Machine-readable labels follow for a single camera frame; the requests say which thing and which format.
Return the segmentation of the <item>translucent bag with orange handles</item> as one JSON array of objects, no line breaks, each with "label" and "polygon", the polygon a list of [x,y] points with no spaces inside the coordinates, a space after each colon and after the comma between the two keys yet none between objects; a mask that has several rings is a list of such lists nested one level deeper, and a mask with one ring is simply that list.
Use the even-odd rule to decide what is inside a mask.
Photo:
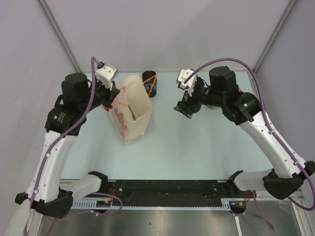
[{"label": "translucent bag with orange handles", "polygon": [[120,93],[116,96],[109,109],[109,117],[115,125],[125,145],[141,139],[146,132],[153,105],[145,89],[145,82],[156,82],[154,75],[142,80],[139,74],[129,75],[118,83]]}]

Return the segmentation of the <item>black ribbed cup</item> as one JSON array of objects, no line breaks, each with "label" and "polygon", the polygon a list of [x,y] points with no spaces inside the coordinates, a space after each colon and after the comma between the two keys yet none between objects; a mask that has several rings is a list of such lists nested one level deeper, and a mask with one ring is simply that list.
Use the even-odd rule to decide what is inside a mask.
[{"label": "black ribbed cup", "polygon": [[157,74],[155,71],[147,70],[142,73],[142,81],[150,98],[157,94]]}]

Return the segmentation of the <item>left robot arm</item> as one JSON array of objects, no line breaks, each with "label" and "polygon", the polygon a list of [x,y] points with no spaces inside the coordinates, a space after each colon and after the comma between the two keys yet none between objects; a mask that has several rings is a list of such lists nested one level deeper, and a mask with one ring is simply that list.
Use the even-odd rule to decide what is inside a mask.
[{"label": "left robot arm", "polygon": [[68,188],[60,187],[60,179],[69,151],[86,122],[87,113],[103,105],[111,108],[120,90],[116,88],[115,72],[97,72],[90,84],[83,73],[72,73],[62,82],[62,93],[48,113],[45,142],[40,162],[27,191],[16,195],[15,202],[30,201],[36,212],[61,219],[73,203],[83,197],[108,193],[108,177],[97,171],[89,172]]}]

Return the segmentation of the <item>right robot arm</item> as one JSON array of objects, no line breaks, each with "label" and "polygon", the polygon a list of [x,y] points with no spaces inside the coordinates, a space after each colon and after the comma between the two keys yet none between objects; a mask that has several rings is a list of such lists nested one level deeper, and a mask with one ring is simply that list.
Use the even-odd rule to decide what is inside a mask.
[{"label": "right robot arm", "polygon": [[269,129],[271,122],[255,95],[243,92],[236,82],[234,71],[227,66],[219,66],[209,71],[210,84],[207,85],[192,69],[180,71],[177,84],[184,90],[182,100],[174,107],[188,118],[200,110],[202,105],[220,107],[223,115],[244,130],[266,155],[272,168],[261,172],[235,172],[227,185],[232,197],[239,197],[244,191],[267,191],[276,199],[283,200],[296,192],[306,180],[306,174],[315,172],[314,161],[305,161],[299,155],[292,160],[293,149],[284,148],[279,141],[280,134],[275,128]]}]

